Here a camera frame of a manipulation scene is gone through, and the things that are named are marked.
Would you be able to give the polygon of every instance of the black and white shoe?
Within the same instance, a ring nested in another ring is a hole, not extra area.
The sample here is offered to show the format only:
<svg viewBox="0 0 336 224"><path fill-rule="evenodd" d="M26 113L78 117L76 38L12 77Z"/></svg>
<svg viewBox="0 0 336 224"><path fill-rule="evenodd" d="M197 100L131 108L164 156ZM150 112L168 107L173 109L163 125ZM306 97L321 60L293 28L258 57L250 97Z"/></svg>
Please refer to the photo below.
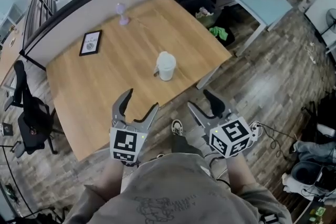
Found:
<svg viewBox="0 0 336 224"><path fill-rule="evenodd" d="M174 135L183 135L183 126L180 120L173 120L172 122L172 132Z"/></svg>

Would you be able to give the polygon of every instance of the picture frame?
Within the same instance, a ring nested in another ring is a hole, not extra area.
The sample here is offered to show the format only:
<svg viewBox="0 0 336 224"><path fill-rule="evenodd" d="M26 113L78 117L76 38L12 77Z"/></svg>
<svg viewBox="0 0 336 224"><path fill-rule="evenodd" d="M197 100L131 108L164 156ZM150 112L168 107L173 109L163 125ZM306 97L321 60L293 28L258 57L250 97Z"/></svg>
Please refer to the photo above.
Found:
<svg viewBox="0 0 336 224"><path fill-rule="evenodd" d="M79 56L97 54L99 50L102 30L92 31L84 34Z"/></svg>

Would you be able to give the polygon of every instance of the person's leg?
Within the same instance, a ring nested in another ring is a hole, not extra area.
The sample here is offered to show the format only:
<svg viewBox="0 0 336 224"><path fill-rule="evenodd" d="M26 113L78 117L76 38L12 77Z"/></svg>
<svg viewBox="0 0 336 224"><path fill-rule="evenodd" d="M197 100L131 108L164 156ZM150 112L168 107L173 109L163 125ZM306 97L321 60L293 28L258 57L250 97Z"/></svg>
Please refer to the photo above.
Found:
<svg viewBox="0 0 336 224"><path fill-rule="evenodd" d="M295 151L298 153L309 152L315 156L329 157L333 154L333 150L336 147L336 142L316 144L313 142L297 141L293 146Z"/></svg>
<svg viewBox="0 0 336 224"><path fill-rule="evenodd" d="M192 153L203 157L202 151L198 148L190 146L187 139L183 136L183 126L180 120L172 122L173 145L172 153Z"/></svg>

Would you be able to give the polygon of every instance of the person's forearm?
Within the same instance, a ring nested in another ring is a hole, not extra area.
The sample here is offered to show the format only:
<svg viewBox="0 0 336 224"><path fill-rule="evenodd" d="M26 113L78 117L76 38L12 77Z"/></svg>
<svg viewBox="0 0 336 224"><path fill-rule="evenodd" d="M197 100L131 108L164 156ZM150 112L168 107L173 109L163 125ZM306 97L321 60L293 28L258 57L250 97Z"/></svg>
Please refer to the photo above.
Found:
<svg viewBox="0 0 336 224"><path fill-rule="evenodd" d="M109 159L99 180L95 184L97 194L105 201L120 194L124 165L121 161Z"/></svg>
<svg viewBox="0 0 336 224"><path fill-rule="evenodd" d="M233 193L238 193L243 186L256 182L242 153L239 153L236 157L228 158L226 165Z"/></svg>

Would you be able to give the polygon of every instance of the black picture frame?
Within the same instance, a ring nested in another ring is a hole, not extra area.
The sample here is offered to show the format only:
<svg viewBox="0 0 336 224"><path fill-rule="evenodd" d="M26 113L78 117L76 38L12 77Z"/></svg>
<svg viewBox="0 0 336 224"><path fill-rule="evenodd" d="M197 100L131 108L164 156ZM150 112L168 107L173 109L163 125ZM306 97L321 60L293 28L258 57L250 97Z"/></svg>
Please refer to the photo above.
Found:
<svg viewBox="0 0 336 224"><path fill-rule="evenodd" d="M90 52L82 52L86 36L90 35L90 34L94 34L94 33L99 33L96 49L94 51L90 51ZM84 34L82 45L80 46L79 56L85 56L85 55L91 55L91 54L97 54L98 53L98 51L99 51L99 45L100 45L101 33L102 33L102 30L98 30L98 31L87 32L87 33Z"/></svg>

